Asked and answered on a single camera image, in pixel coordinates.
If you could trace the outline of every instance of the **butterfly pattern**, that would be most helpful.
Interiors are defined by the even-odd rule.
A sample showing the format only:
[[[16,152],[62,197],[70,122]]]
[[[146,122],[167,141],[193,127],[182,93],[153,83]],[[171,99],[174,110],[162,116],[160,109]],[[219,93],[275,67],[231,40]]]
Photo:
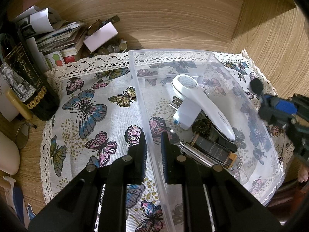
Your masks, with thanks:
[[[242,74],[238,74],[239,80],[243,80],[244,82],[246,82],[245,77]]]
[[[232,127],[233,132],[235,134],[235,141],[234,144],[237,146],[238,149],[245,149],[247,147],[245,143],[245,135],[243,132],[237,130],[237,128]]]
[[[126,68],[119,68],[119,69],[114,69],[114,70],[97,72],[95,75],[96,75],[96,78],[109,77],[109,80],[111,80],[111,79],[119,78],[123,75],[126,75],[129,72],[130,72],[130,69],[126,67]]]
[[[242,75],[248,75],[247,72],[245,72],[245,69],[249,68],[249,66],[246,64],[246,62],[226,63],[225,67],[234,69],[234,70],[240,72]]]
[[[66,85],[66,92],[68,95],[75,92],[77,89],[81,90],[84,86],[84,81],[81,78],[69,78],[68,84]]]
[[[250,80],[253,80],[253,79],[257,78],[257,76],[254,75],[253,72],[251,72],[251,73],[249,74],[249,77],[250,77]]]
[[[167,132],[170,143],[177,143],[180,141],[178,135],[172,132],[171,128],[166,127],[165,120],[163,118],[152,117],[149,120],[149,126],[155,144],[159,144],[161,142],[162,132]]]
[[[135,232],[159,232],[163,229],[161,205],[154,205],[149,201],[141,203],[145,219],[137,226]]]
[[[254,110],[253,109],[251,109],[250,107],[249,107],[249,105],[246,103],[246,102],[244,102],[243,104],[242,104],[242,106],[241,106],[241,108],[240,108],[240,111],[242,112],[242,113],[244,113],[244,114],[248,114],[250,117],[254,117],[255,116],[255,112],[254,112]]]
[[[28,213],[28,217],[29,217],[30,221],[36,216],[35,213],[32,210],[30,203],[28,203],[28,205],[27,205],[27,213]]]
[[[268,134],[263,128],[259,128],[256,124],[256,119],[248,117],[248,126],[250,129],[249,138],[252,144],[257,147],[261,144],[265,151],[268,152],[271,148],[271,143],[268,138]]]
[[[270,132],[274,137],[284,134],[284,130],[275,125],[271,127]]]
[[[269,137],[271,138],[271,131],[270,131],[270,127],[269,127],[269,126],[266,126],[266,129],[267,129],[267,132],[268,132]]]
[[[175,73],[175,72],[172,72],[172,71],[169,71],[167,74],[176,74],[176,73]],[[162,86],[164,86],[164,85],[166,85],[166,84],[172,83],[172,81],[173,81],[173,78],[171,78],[171,77],[166,77],[166,78],[164,78],[164,79],[161,80],[161,84],[162,84]]]
[[[166,66],[170,66],[176,69],[178,73],[189,73],[189,68],[196,68],[195,62],[192,61],[174,61],[174,62],[166,62],[166,63],[157,63],[151,64],[150,68],[163,68]]]
[[[60,177],[62,168],[63,168],[63,161],[66,158],[67,153],[66,146],[57,146],[57,135],[52,138],[50,144],[50,156],[49,158],[52,159],[52,164],[54,165],[55,174]]]
[[[237,97],[240,96],[241,99],[243,99],[245,97],[245,95],[242,93],[242,91],[236,86],[233,86],[232,91],[233,91],[235,96],[237,96]],[[246,90],[245,94],[248,96],[249,99],[251,99],[251,100],[254,99],[254,95],[251,92]]]
[[[222,67],[221,64],[216,63],[216,62],[210,62],[210,64],[216,68],[216,71],[217,71],[219,74],[223,75],[223,78],[224,78],[224,79],[226,79],[226,80],[231,79],[230,76],[226,75],[226,74],[221,70],[221,67]]]
[[[137,145],[141,136],[142,129],[137,125],[130,125],[125,133],[125,141],[130,146]]]
[[[203,84],[204,87],[207,87],[208,89],[210,87],[212,87],[213,89],[217,90],[222,95],[224,95],[224,96],[226,95],[225,91],[221,87],[220,82],[217,79],[215,79],[215,78],[212,78],[212,79],[204,78],[202,84]]]
[[[155,75],[159,74],[157,71],[150,72],[148,69],[140,69],[136,73],[137,73],[138,77],[155,76]],[[157,79],[156,78],[146,79],[146,81],[148,81],[149,84],[151,84],[152,86],[155,86],[156,83],[157,83]]]
[[[172,219],[174,225],[182,224],[183,223],[183,205],[177,204],[173,210]]]
[[[262,178],[259,178],[252,182],[252,188],[249,190],[251,194],[256,194],[258,191],[262,189],[262,187],[265,185],[267,180],[263,180]]]
[[[263,157],[267,158],[264,152],[262,152],[260,149],[255,148],[253,150],[253,156],[256,158],[262,165],[264,165]]]
[[[105,86],[107,86],[107,83],[104,83],[104,82],[103,82],[103,79],[100,79],[97,83],[95,83],[95,84],[92,86],[92,88],[95,89],[95,90],[97,90],[97,89],[103,88],[103,87],[105,87]]]
[[[109,141],[107,138],[107,133],[101,131],[95,136],[94,139],[88,141],[85,144],[85,147],[92,149],[93,151],[98,151],[97,156],[99,166],[103,167],[109,162],[110,156],[116,153],[117,142],[114,140]]]
[[[127,185],[126,192],[126,219],[129,216],[129,208],[134,207],[142,198],[142,194],[146,187],[144,184]]]
[[[95,101],[91,103],[94,94],[94,90],[83,90],[62,106],[63,110],[72,110],[72,113],[78,113],[76,122],[79,117],[79,136],[82,139],[86,138],[94,130],[96,123],[106,116],[106,105],[93,104]]]
[[[88,161],[88,163],[87,163],[87,165],[86,166],[88,166],[88,165],[95,165],[96,167],[100,167],[100,163],[99,163],[99,161],[98,161],[98,158],[97,157],[95,157],[95,156],[91,156],[90,158],[89,158],[89,161]]]
[[[137,101],[135,90],[133,87],[129,87],[123,94],[110,97],[109,101],[116,103],[120,107],[130,107],[133,101]]]

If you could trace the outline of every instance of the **butterfly print tablecloth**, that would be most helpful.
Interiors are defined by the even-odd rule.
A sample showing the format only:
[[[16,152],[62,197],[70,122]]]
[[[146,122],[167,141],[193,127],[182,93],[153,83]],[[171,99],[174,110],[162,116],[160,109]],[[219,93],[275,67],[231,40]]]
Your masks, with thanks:
[[[220,53],[217,53],[217,58],[220,60]],[[249,57],[244,55],[241,58],[241,62],[233,62],[232,59],[232,62],[225,62],[225,66],[254,105],[258,107],[259,101],[249,89],[251,79],[259,77],[270,93],[274,94],[275,91]],[[192,62],[187,66],[171,67],[170,73],[181,72],[181,69],[194,69],[194,66]],[[150,73],[148,69],[137,71],[139,77],[156,75]],[[171,79],[161,81],[149,79],[147,82],[150,86],[156,83],[165,85],[170,83]],[[206,86],[216,86],[214,83],[211,80],[205,81]],[[143,129],[128,67],[62,80],[60,94],[60,107],[52,120],[49,156],[50,182],[47,183],[46,180],[44,183],[49,184],[53,196],[61,191],[86,165],[110,165],[115,159],[126,155],[128,148],[139,142]],[[179,137],[176,133],[169,131],[170,127],[166,121],[168,116],[163,114],[169,102],[163,101],[158,99],[156,112],[149,121],[150,128],[154,142],[160,142],[161,132],[167,131],[170,140],[175,143],[179,141]],[[270,126],[268,130],[279,155],[281,170],[284,172],[283,165],[287,164],[290,157],[290,155],[285,155],[286,150],[292,151],[292,145],[278,128]],[[242,133],[238,130],[234,132],[237,146],[245,147]],[[261,164],[265,156],[262,151],[254,152],[254,157]],[[269,184],[268,179],[263,178],[262,175],[262,173],[261,175],[256,173],[256,179],[248,182],[250,187],[247,189],[252,194]],[[182,223],[182,214],[182,205],[177,204],[172,211],[175,225]],[[149,157],[147,157],[146,177],[143,184],[128,186],[126,218],[126,231],[165,231]]]

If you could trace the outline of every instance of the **small bottle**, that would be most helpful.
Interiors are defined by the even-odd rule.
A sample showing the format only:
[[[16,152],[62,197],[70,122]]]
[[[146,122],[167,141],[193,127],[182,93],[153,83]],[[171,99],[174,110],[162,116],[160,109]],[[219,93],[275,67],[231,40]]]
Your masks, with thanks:
[[[195,134],[190,142],[191,146],[195,147],[198,151],[209,156],[210,158],[218,161],[221,165],[232,168],[237,155],[227,150],[225,147],[215,143],[214,141]],[[236,168],[241,167],[242,161],[239,158],[236,163]]]

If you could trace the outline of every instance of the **tablecloth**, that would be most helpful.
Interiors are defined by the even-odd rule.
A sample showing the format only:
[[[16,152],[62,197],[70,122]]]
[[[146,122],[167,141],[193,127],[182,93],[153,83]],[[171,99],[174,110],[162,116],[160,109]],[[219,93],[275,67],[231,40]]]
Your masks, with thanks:
[[[276,94],[245,50],[241,54],[214,54],[225,64],[257,109],[259,100],[249,88],[251,79],[259,77],[265,92]],[[61,100],[59,110],[46,123],[41,144],[40,165],[46,203],[87,164],[109,165],[127,154],[128,147],[138,143],[143,126],[128,66],[128,54],[124,53],[86,58],[47,72],[49,82]],[[168,103],[158,99],[157,113],[151,125],[168,130],[168,116],[164,114]],[[274,142],[284,176],[293,145],[277,127],[267,126],[267,130]],[[262,160],[263,155],[256,155],[256,159]],[[245,187],[258,196],[259,191],[267,189],[268,184],[269,179],[256,173]],[[164,231],[160,199],[149,157],[144,183],[130,185],[127,193],[126,231]],[[267,201],[268,198],[260,200],[264,204]],[[176,205],[172,213],[174,223],[182,223],[182,205]]]

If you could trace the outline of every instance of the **pink butterfly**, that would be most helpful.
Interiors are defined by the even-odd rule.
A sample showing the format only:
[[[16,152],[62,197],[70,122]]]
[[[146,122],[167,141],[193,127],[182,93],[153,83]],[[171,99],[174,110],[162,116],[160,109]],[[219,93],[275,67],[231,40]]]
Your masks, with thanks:
[[[81,78],[75,77],[70,78],[68,81],[68,84],[66,85],[66,92],[69,94],[72,94],[77,89],[81,90],[84,86],[84,81]]]
[[[88,141],[85,147],[94,151],[98,150],[99,164],[102,167],[109,162],[110,155],[116,153],[117,142],[114,140],[109,141],[107,133],[101,131],[94,139]]]
[[[163,229],[163,213],[161,205],[154,205],[152,202],[142,201],[141,206],[143,209],[144,220],[137,226],[135,232],[159,232]]]
[[[136,73],[138,77],[155,76],[159,74],[157,71],[150,72],[148,69],[140,69]],[[156,78],[146,79],[146,81],[148,81],[152,86],[155,86],[157,83]]]
[[[100,79],[96,84],[93,85],[92,88],[96,90],[96,89],[99,89],[99,88],[103,88],[105,86],[107,86],[107,83],[104,83],[103,79]]]
[[[161,142],[162,132],[167,132],[170,143],[179,142],[178,135],[174,133],[171,128],[166,127],[165,120],[163,118],[153,117],[150,119],[149,125],[154,143],[159,144]]]
[[[142,129],[137,125],[130,125],[125,133],[125,140],[130,146],[134,146],[139,143],[139,137],[141,135]]]
[[[206,87],[212,87],[215,90],[217,90],[219,93],[221,93],[222,95],[226,95],[225,91],[223,90],[223,88],[221,87],[221,84],[218,80],[216,80],[215,78],[212,78],[211,80],[209,79],[204,79],[203,80],[203,85]]]

